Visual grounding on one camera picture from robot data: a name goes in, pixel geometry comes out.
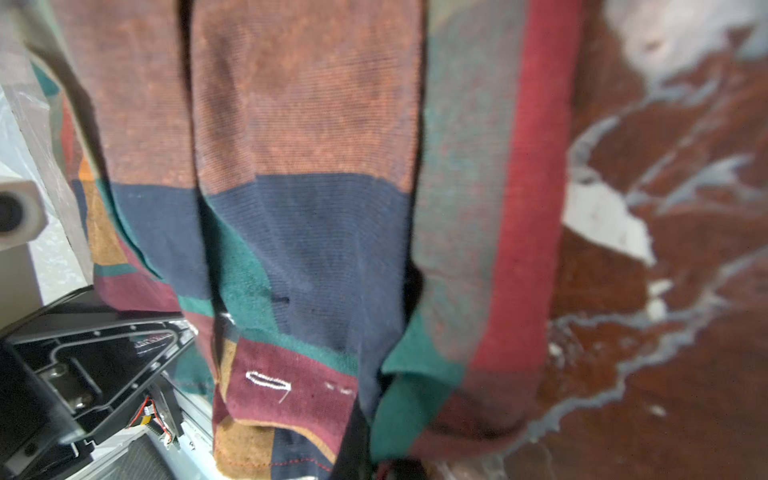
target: white thread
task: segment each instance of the white thread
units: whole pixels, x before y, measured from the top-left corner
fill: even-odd
[[[245,378],[249,379],[256,385],[266,386],[268,389],[285,390],[286,394],[283,395],[283,398],[280,399],[278,403],[283,403],[283,400],[285,400],[290,393],[290,382],[286,382],[285,380],[281,379],[274,379],[273,377],[266,376],[263,373],[257,372],[256,370],[245,372]]]
[[[324,383],[326,384],[326,388],[328,390],[331,390],[331,391],[336,390],[337,386],[333,385],[331,382],[324,382]],[[339,393],[341,393],[342,395],[352,395],[353,391],[352,389],[344,389],[342,387],[339,387]]]

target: brown marble surface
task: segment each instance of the brown marble surface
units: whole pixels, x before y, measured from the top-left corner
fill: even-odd
[[[675,31],[686,3],[704,16]],[[584,3],[574,142],[612,120],[576,168],[642,220],[655,263],[565,228],[513,480],[768,476],[768,27],[721,4]]]

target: white cylinder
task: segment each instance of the white cylinder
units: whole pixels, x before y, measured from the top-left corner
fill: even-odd
[[[34,181],[0,177],[0,250],[34,240],[46,223]]]

